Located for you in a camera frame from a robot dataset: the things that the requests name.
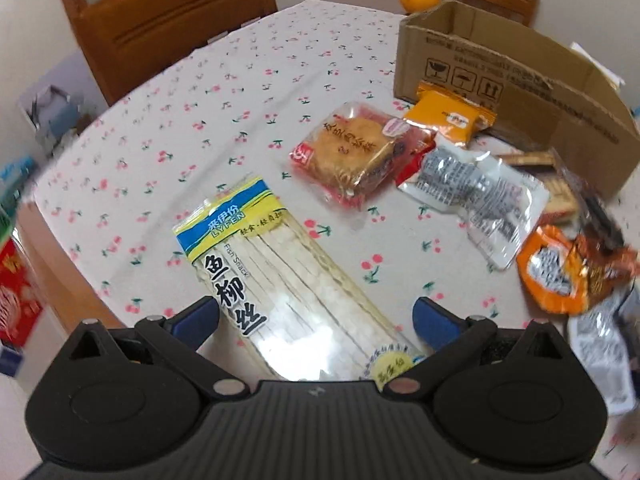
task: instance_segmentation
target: floral tablecloth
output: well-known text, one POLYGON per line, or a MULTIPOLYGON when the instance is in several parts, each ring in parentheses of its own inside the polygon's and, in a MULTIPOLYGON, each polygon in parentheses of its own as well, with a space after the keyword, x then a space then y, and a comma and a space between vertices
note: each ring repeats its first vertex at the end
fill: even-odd
MULTIPOLYGON (((416 344, 411 312, 423 295, 505 327, 545 317, 527 302, 516 270, 488 266, 455 216, 395 189, 345 215, 292 175, 290 150, 343 102, 397 115, 409 108, 392 94, 401 18, 317 0, 268 16, 132 92, 48 169, 34 199, 118 318, 133 325, 171 316, 206 293, 172 226, 249 171, 416 344)), ((613 208, 636 246, 639 184, 635 175, 613 208)), ((234 338, 227 350, 237 357, 242 341, 234 338)), ((638 410, 611 419, 594 459, 611 478, 640 476, 638 428, 638 410)))

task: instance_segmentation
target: red bag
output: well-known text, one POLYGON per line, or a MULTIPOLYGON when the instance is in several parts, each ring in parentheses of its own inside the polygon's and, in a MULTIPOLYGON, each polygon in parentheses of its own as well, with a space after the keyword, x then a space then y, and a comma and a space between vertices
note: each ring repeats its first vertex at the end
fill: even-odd
POLYGON ((0 252, 0 340, 23 346, 42 312, 22 251, 9 238, 0 252))

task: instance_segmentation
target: red logo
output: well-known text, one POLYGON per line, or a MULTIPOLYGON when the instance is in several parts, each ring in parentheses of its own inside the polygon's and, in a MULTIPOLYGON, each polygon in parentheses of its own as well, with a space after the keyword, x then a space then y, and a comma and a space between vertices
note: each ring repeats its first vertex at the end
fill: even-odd
POLYGON ((309 159, 311 158, 311 155, 313 155, 313 152, 314 149, 306 142, 300 142, 300 144, 296 146, 296 149, 291 153, 291 160, 300 164, 300 166, 306 166, 309 163, 309 159))

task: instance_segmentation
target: floor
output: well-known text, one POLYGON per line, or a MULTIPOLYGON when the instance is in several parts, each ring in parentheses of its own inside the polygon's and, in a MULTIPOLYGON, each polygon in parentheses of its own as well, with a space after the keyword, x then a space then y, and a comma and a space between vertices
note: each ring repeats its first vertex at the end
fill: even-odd
POLYGON ((24 409, 65 339, 55 314, 45 310, 24 348, 18 376, 0 374, 0 480, 19 480, 40 463, 24 425, 24 409))

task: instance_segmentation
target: orange snack package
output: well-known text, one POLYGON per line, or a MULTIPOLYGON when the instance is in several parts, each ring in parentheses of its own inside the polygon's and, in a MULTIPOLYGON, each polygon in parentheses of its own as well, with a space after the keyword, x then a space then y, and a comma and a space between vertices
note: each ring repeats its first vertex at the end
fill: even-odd
POLYGON ((552 225, 527 239, 516 261, 520 279, 540 308, 552 314, 581 314, 639 273, 638 252, 625 246, 606 250, 601 240, 567 238, 552 225))
POLYGON ((346 103, 290 154, 293 163, 343 205, 360 207, 404 167, 428 132, 361 103, 346 103))
POLYGON ((417 97, 417 104, 404 118, 420 128, 439 132, 463 148, 476 132, 495 122, 492 111, 432 83, 422 81, 417 97))

